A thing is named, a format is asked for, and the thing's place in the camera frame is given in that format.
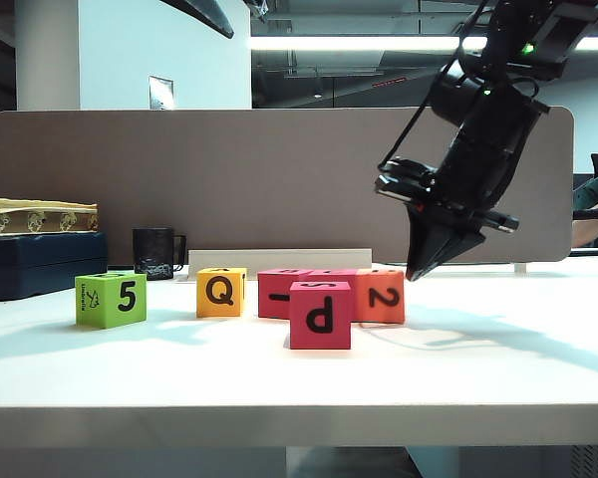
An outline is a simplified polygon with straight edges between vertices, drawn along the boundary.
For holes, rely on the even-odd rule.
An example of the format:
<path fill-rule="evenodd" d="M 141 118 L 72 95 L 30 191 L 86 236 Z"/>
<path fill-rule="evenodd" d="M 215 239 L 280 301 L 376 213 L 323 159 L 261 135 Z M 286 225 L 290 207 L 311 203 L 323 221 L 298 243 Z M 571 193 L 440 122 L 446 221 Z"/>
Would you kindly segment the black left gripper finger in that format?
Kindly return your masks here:
<path fill-rule="evenodd" d="M 215 0 L 162 0 L 162 2 L 195 18 L 225 38 L 231 39 L 234 35 L 230 21 Z"/>

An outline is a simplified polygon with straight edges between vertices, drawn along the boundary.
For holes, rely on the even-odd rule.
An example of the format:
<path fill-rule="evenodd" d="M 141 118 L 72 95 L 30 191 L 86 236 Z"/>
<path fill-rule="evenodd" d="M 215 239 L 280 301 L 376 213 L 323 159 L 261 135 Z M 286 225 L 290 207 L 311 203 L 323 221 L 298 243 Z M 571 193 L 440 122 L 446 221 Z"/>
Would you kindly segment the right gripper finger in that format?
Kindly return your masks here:
<path fill-rule="evenodd" d="M 479 246 L 484 242 L 484 235 L 481 233 L 465 233 L 453 235 L 434 255 L 428 271 L 446 263 L 447 261 Z"/>
<path fill-rule="evenodd" d="M 427 214 L 408 210 L 410 220 L 410 245 L 406 277 L 414 282 L 442 264 L 454 252 L 455 231 L 434 222 Z"/>

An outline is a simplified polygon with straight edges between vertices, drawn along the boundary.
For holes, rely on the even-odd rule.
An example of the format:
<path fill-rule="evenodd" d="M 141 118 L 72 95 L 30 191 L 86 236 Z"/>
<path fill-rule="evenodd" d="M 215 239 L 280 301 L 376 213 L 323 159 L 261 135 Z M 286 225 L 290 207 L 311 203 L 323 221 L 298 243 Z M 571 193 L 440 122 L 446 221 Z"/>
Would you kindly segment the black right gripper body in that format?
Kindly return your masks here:
<path fill-rule="evenodd" d="M 378 166 L 376 192 L 456 235 L 483 227 L 514 231 L 517 221 L 493 208 L 519 162 L 519 90 L 434 89 L 427 104 L 457 127 L 445 158 L 432 167 L 391 153 Z"/>

